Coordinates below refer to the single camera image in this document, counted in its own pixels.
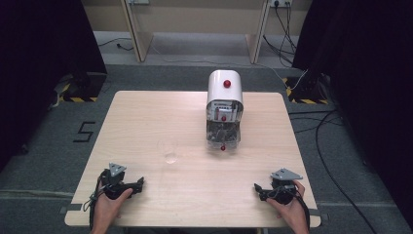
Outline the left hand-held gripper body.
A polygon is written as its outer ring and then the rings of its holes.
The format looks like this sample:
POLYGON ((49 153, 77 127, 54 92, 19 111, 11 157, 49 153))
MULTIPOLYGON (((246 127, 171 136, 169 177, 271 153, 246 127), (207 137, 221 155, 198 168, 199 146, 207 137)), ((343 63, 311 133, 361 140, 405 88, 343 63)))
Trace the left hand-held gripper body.
POLYGON ((127 189, 133 189, 138 186, 136 182, 124 183, 125 170, 124 166, 110 163, 108 168, 101 173, 100 182, 102 190, 109 199, 116 200, 127 189))

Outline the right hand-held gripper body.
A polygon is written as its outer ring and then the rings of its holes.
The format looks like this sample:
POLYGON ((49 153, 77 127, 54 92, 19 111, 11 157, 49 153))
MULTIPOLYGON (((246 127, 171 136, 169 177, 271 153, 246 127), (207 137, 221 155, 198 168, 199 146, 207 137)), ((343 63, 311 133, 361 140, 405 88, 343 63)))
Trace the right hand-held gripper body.
POLYGON ((273 199, 280 204, 287 205, 292 201, 297 192, 294 181, 303 177, 291 170, 281 168, 271 173, 271 178, 271 185, 275 192, 273 199))

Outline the white dispenser with red knobs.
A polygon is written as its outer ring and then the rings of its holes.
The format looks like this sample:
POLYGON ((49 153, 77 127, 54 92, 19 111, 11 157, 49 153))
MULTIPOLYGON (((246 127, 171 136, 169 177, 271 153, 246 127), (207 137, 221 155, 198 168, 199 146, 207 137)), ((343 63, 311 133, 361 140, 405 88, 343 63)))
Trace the white dispenser with red knobs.
POLYGON ((241 141, 244 112, 240 74, 235 70, 215 70, 208 78, 206 99, 206 140, 210 147, 225 151, 241 141))

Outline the person's right hand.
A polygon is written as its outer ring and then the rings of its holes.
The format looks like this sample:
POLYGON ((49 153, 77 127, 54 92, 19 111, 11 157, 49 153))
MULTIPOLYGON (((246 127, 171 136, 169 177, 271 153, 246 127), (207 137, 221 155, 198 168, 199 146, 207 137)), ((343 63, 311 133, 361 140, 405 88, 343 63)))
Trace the person's right hand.
POLYGON ((307 228, 310 231, 309 225, 307 224, 305 209, 300 203, 302 196, 305 193, 305 187, 298 180, 295 180, 294 183, 296 185, 297 193, 289 204, 280 204, 271 198, 267 199, 266 202, 278 212, 278 218, 282 218, 291 230, 292 228, 307 228))

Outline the person's left hand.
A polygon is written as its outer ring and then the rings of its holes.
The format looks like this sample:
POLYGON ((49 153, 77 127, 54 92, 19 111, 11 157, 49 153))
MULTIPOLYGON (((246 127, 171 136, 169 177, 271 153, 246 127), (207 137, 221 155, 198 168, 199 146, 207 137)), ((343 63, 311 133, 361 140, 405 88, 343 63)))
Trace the person's left hand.
POLYGON ((110 226, 114 219, 119 217, 119 210, 131 194, 130 188, 124 191, 118 199, 111 200, 103 193, 95 203, 93 228, 110 226))

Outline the hazard-striped stand base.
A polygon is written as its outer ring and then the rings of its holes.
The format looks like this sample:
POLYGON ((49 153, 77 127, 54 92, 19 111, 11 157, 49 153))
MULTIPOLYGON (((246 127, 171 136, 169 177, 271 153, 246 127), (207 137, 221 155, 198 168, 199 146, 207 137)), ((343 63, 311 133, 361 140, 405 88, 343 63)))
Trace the hazard-striped stand base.
POLYGON ((96 102, 107 75, 86 72, 64 76, 56 86, 57 100, 66 102, 96 102))
POLYGON ((302 77, 282 78, 287 98, 293 103, 328 104, 326 94, 319 83, 303 84, 302 77))

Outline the black curtain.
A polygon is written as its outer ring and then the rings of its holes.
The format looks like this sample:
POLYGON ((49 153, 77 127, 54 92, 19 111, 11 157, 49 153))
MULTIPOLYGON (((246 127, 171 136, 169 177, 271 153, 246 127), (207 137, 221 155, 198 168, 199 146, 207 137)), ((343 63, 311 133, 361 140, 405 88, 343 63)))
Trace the black curtain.
POLYGON ((365 159, 413 230, 413 0, 312 0, 294 67, 331 78, 365 159))
POLYGON ((30 139, 63 76, 105 71, 81 0, 0 0, 0 171, 30 139))

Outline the beige wooden desk frame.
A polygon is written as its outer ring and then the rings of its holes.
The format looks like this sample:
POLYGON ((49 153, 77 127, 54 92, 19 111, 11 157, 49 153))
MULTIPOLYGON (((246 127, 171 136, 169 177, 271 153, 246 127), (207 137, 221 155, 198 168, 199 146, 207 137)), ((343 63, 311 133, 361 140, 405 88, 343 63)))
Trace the beige wooden desk frame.
POLYGON ((256 63, 269 0, 121 0, 137 60, 146 60, 155 33, 241 34, 256 63))

